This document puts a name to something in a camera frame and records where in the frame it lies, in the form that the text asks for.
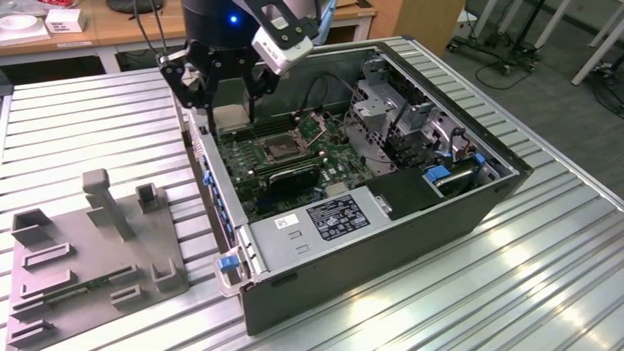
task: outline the blue tab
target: blue tab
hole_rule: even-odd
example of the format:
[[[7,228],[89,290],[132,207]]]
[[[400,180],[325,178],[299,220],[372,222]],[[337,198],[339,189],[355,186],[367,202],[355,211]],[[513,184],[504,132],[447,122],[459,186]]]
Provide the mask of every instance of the blue tab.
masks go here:
[[[215,181],[212,180],[211,171],[207,170],[204,173],[204,186],[208,186],[209,184],[213,184],[213,183]]]
[[[481,155],[481,154],[479,154],[479,153],[476,153],[476,154],[475,154],[475,158],[477,159],[479,165],[483,165],[484,162],[485,162],[485,156]]]
[[[435,181],[448,177],[451,172],[448,171],[445,166],[436,166],[427,170],[425,176],[427,179],[433,183]]]
[[[204,186],[208,186],[209,184],[209,177],[211,177],[211,172],[209,170],[207,170],[204,173]]]
[[[240,264],[241,263],[239,262],[237,256],[235,254],[232,256],[221,257],[219,259],[219,269],[224,273],[232,271],[233,269],[236,269]]]

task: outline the floor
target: floor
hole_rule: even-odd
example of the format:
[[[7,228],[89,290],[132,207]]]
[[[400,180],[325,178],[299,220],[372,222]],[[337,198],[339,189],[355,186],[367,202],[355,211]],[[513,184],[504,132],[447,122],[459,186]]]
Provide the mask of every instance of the floor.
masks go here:
[[[468,0],[468,8],[480,12],[487,0]],[[507,1],[501,0],[491,19],[496,21]],[[515,37],[532,6],[524,3],[509,29]],[[551,14],[541,11],[528,42],[533,43],[541,33]],[[593,35],[572,24],[561,22],[545,47],[541,49],[543,63],[532,75],[509,90],[495,90],[480,84],[475,72],[495,59],[469,48],[445,53],[444,61],[473,82],[496,102],[541,135],[541,137],[585,169],[585,171],[620,196],[624,197],[624,119],[615,116],[597,103],[593,85],[587,80],[579,87],[569,81],[593,53],[587,47]],[[623,49],[613,48],[605,61],[613,61]],[[527,72],[517,70],[505,77],[493,69],[484,69],[481,80],[491,86],[504,87],[520,79]],[[624,84],[615,85],[624,97]],[[611,97],[599,86],[600,99],[616,108]]]

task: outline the aluminum extrusion table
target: aluminum extrusion table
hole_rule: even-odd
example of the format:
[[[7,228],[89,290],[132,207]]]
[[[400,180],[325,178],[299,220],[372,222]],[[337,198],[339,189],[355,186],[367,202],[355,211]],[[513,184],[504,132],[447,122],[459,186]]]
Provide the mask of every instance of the aluminum extrusion table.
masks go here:
[[[79,174],[107,167],[115,197],[148,181],[167,189],[192,287],[49,350],[621,349],[623,201],[427,49],[387,42],[535,168],[469,235],[249,337],[213,279],[216,243],[159,73],[19,86],[0,118],[0,326],[11,213],[87,206]]]

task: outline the motherboard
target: motherboard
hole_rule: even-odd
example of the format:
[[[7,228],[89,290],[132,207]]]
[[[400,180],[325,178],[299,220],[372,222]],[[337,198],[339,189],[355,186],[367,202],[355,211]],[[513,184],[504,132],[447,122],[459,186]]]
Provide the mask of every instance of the motherboard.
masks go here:
[[[372,178],[341,118],[312,112],[220,135],[220,155],[252,222],[339,195]]]

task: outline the vertical post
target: vertical post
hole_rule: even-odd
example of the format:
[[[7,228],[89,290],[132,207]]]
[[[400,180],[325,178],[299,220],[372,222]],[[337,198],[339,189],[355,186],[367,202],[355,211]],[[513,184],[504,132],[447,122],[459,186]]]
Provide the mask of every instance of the vertical post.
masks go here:
[[[97,47],[96,48],[97,57],[100,57],[100,62],[104,67],[104,72],[107,74],[120,73],[121,67],[117,62],[117,49],[115,47]]]
[[[484,30],[485,23],[489,19],[489,15],[492,14],[492,10],[495,9],[496,2],[499,2],[499,0],[488,0],[488,3],[485,4],[484,12],[479,17],[477,26],[475,27],[475,37],[479,37],[481,35],[481,31]]]
[[[104,208],[108,218],[117,228],[119,235],[124,240],[135,236],[135,232],[125,221],[125,215],[115,202],[108,188],[111,187],[111,180],[108,178],[107,170],[92,170],[81,174],[81,189],[87,194],[95,195],[97,203]]]
[[[565,10],[568,9],[572,0],[563,0],[561,5],[559,5],[557,11],[555,12],[553,17],[551,18],[548,25],[544,28],[544,32],[539,36],[537,41],[535,42],[535,48],[540,49],[547,40],[553,33],[555,28],[557,27],[559,22],[561,21],[561,17],[564,17]]]
[[[575,79],[572,79],[572,84],[577,86],[583,82],[587,75],[589,74],[589,72],[592,72],[592,69],[596,67],[597,63],[603,59],[604,54],[611,49],[611,47],[615,44],[615,41],[620,38],[623,33],[624,33],[624,19],[620,21],[619,25],[615,27],[603,45],[597,48],[591,59],[585,63],[585,66],[583,66],[581,70],[579,71],[579,74],[575,76]]]
[[[503,19],[503,23],[500,24],[500,27],[497,29],[499,33],[505,33],[507,32],[507,29],[509,28],[509,25],[511,25],[511,21],[516,17],[517,10],[520,9],[520,6],[523,5],[523,2],[524,2],[524,0],[515,0],[513,1],[512,5],[511,5],[511,8],[509,8],[509,11],[507,12],[505,18]]]
[[[360,42],[368,39],[368,33],[371,32],[372,17],[360,18],[360,23],[355,29],[353,41]]]
[[[592,42],[589,43],[589,46],[592,48],[596,47],[597,43],[603,40],[604,35],[607,34],[608,31],[613,31],[615,24],[617,22],[617,19],[620,19],[620,16],[623,15],[624,12],[624,2],[619,6],[617,10],[613,12],[613,15],[608,19],[607,23],[603,26],[603,29],[597,33],[596,37],[593,38]]]

